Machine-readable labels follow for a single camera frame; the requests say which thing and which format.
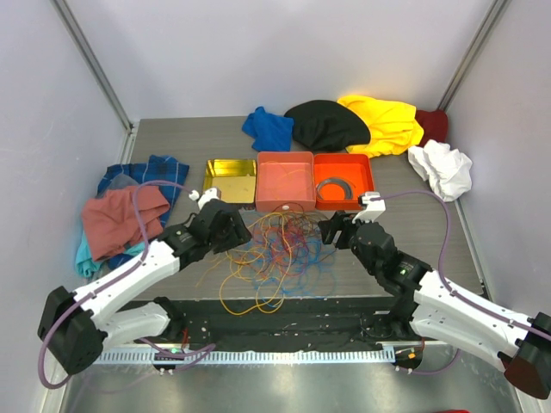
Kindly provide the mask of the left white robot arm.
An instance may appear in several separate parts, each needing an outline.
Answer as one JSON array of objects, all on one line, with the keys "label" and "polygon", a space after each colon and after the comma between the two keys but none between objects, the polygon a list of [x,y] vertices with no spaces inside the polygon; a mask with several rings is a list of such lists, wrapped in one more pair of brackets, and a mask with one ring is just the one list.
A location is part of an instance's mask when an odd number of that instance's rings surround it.
[{"label": "left white robot arm", "polygon": [[39,360],[51,354],[69,375],[91,366],[103,351],[127,342],[156,337],[176,342],[185,316],[166,297],[126,309],[126,304],[161,280],[202,260],[251,240],[235,206],[208,201],[189,222],[167,227],[136,256],[100,280],[72,292],[52,290],[38,327]]}]

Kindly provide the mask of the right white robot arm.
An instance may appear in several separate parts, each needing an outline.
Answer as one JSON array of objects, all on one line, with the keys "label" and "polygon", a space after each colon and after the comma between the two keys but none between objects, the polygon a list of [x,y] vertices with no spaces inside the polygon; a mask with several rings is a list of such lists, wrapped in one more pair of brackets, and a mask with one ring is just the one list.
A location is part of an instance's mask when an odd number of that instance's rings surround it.
[{"label": "right white robot arm", "polygon": [[446,342],[504,374],[527,395],[550,396],[550,316],[504,308],[445,278],[399,250],[376,222],[343,211],[319,222],[325,244],[350,250],[377,283],[397,299],[388,327],[400,340],[414,334]]}]

